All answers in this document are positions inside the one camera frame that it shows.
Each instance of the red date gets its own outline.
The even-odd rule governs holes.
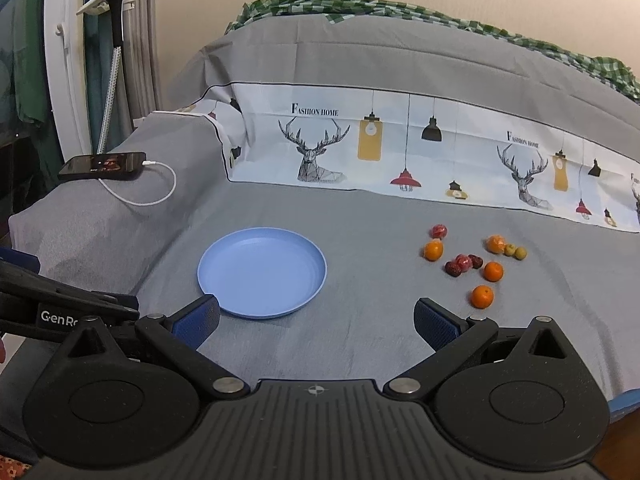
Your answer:
[[[471,258],[469,258],[466,254],[459,254],[458,256],[456,256],[456,259],[454,261],[460,266],[460,270],[462,270],[462,272],[467,272],[472,265]]]
[[[460,266],[456,262],[447,262],[444,270],[449,276],[453,276],[454,278],[462,274],[462,269],[460,269]]]
[[[442,240],[445,236],[447,236],[447,228],[443,224],[437,224],[431,228],[431,238]]]
[[[484,261],[480,256],[476,256],[475,254],[470,254],[469,257],[471,258],[471,265],[473,266],[474,269],[479,269],[484,265]]]

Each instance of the phone screen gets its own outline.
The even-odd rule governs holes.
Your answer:
[[[68,161],[60,178],[119,178],[136,174],[142,168],[144,153],[103,153],[80,155]]]

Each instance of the white door frame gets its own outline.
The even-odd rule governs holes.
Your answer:
[[[65,160],[92,152],[86,103],[84,0],[44,0],[44,47],[49,94]]]

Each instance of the logo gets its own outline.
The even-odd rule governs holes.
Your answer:
[[[307,391],[314,397],[317,397],[318,395],[324,394],[326,389],[320,386],[320,384],[314,384],[312,387],[307,389]]]
[[[77,315],[77,312],[64,308],[56,308],[50,305],[40,306],[38,308],[36,326],[49,330],[58,330],[59,332],[71,332],[76,323],[78,323],[78,318],[75,315]]]
[[[339,110],[328,108],[301,108],[298,103],[291,103],[293,115],[318,115],[324,117],[337,117]]]

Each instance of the plastic plate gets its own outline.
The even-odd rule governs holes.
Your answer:
[[[250,319],[290,314],[326,279],[326,260],[310,240],[273,227],[244,229],[215,241],[198,264],[198,282],[220,308]]]

